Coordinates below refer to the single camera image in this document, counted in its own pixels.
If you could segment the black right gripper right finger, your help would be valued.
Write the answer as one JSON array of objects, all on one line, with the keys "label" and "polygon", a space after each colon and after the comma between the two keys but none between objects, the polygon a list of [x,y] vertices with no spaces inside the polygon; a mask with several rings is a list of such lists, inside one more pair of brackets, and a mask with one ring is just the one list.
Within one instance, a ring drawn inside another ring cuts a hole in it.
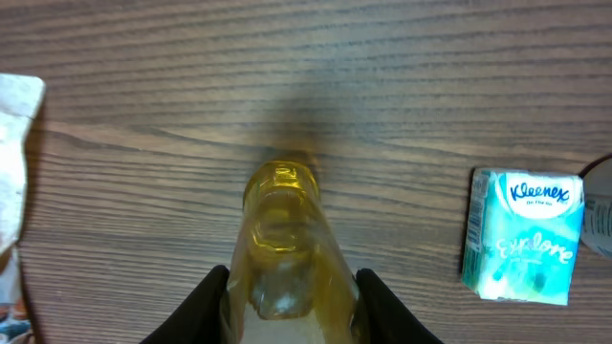
[{"label": "black right gripper right finger", "polygon": [[443,344],[372,269],[359,269],[356,281],[367,310],[371,343]]}]

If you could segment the teal Kleenex tissue pack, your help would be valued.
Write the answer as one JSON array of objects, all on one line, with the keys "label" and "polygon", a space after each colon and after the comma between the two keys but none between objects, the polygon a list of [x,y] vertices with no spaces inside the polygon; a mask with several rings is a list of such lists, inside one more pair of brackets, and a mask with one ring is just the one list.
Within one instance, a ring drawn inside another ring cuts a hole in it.
[{"label": "teal Kleenex tissue pack", "polygon": [[464,285],[485,300],[567,305],[584,207],[579,176],[475,169]]}]

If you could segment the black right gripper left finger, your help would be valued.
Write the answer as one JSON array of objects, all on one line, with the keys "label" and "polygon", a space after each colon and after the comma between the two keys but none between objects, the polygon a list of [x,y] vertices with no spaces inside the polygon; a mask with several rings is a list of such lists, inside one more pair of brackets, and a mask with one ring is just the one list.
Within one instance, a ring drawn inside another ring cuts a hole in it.
[{"label": "black right gripper left finger", "polygon": [[230,271],[215,266],[181,305],[142,344],[220,344],[221,299]]}]

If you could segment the brown snack packet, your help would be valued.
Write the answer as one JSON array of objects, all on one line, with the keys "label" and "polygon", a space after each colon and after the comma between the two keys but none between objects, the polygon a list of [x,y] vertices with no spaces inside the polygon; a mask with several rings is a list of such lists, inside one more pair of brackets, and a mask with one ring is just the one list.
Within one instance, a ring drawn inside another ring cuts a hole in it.
[{"label": "brown snack packet", "polygon": [[35,342],[17,243],[28,187],[25,143],[44,94],[38,77],[1,75],[1,344]]}]

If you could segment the green lid glass jar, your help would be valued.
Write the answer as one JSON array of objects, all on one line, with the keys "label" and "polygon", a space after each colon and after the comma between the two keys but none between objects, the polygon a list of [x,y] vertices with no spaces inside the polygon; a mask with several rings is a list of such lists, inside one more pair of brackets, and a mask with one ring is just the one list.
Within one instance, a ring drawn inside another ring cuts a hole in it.
[{"label": "green lid glass jar", "polygon": [[611,158],[593,165],[584,175],[585,210],[581,240],[593,251],[611,258]]}]

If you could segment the yellow oil bottle silver cap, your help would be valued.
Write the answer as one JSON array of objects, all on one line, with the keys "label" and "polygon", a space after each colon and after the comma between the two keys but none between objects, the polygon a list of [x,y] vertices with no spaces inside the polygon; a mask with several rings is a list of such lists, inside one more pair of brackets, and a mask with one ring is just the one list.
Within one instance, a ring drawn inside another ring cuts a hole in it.
[{"label": "yellow oil bottle silver cap", "polygon": [[225,343],[367,343],[368,315],[311,169],[268,161],[244,193],[221,302]]}]

